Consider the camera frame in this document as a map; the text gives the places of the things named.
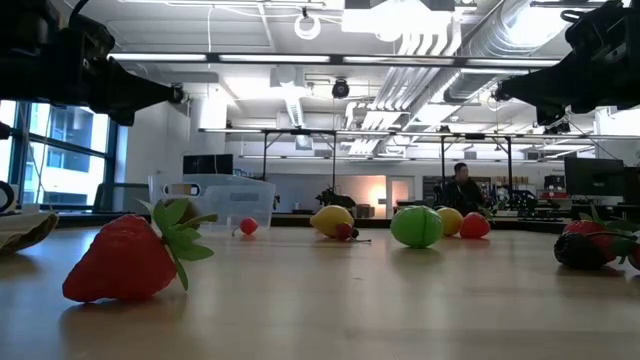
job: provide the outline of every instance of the man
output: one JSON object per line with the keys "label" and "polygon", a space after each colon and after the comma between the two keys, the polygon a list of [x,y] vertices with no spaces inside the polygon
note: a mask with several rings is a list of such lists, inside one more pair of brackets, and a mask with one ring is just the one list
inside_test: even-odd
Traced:
{"label": "man", "polygon": [[469,168],[465,163],[457,163],[453,170],[453,181],[444,188],[444,203],[458,210],[463,216],[478,211],[484,204],[484,198],[478,185],[469,178]]}

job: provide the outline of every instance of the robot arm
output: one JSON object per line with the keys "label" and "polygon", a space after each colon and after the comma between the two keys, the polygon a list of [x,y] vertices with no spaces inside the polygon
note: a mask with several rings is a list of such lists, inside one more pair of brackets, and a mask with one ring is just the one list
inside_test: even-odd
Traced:
{"label": "robot arm", "polygon": [[613,0],[561,16],[573,23],[565,32],[572,52],[550,68],[502,81],[496,99],[517,98],[535,106],[540,125],[561,119],[568,106],[587,113],[597,106],[640,104],[634,90],[640,82],[640,8]]}

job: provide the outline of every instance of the wooden table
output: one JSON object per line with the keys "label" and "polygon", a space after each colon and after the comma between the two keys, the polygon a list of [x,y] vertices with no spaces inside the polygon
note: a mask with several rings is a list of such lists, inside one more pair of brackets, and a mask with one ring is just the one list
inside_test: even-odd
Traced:
{"label": "wooden table", "polygon": [[55,232],[0,258],[0,359],[631,359],[640,350],[638,272],[559,268],[552,235],[494,231],[410,250],[272,229],[207,238],[148,303],[77,305],[67,272],[95,229]]}

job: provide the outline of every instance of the strawberry leaves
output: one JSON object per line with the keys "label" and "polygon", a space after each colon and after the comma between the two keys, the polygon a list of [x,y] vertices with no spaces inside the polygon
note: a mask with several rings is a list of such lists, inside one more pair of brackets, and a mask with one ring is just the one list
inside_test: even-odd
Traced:
{"label": "strawberry leaves", "polygon": [[144,201],[140,201],[140,203],[149,209],[153,221],[162,232],[162,240],[168,247],[169,253],[176,264],[178,278],[182,283],[182,287],[184,287],[185,291],[188,290],[189,279],[180,260],[203,260],[214,254],[208,247],[193,243],[194,240],[201,238],[202,235],[191,226],[203,222],[215,222],[218,220],[218,216],[215,214],[205,215],[186,221],[184,224],[179,224],[178,222],[187,211],[189,199],[177,199],[168,206],[165,206],[161,201],[155,206]]}

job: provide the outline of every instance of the plastic container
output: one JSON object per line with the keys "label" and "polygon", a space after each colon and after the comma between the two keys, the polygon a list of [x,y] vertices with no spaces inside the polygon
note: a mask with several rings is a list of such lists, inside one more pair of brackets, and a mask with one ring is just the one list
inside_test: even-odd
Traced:
{"label": "plastic container", "polygon": [[231,231],[245,218],[253,218],[260,230],[271,226],[276,187],[263,181],[231,175],[184,175],[182,182],[162,175],[149,176],[152,204],[188,197],[200,214],[217,214],[218,222],[202,226],[214,232]]}

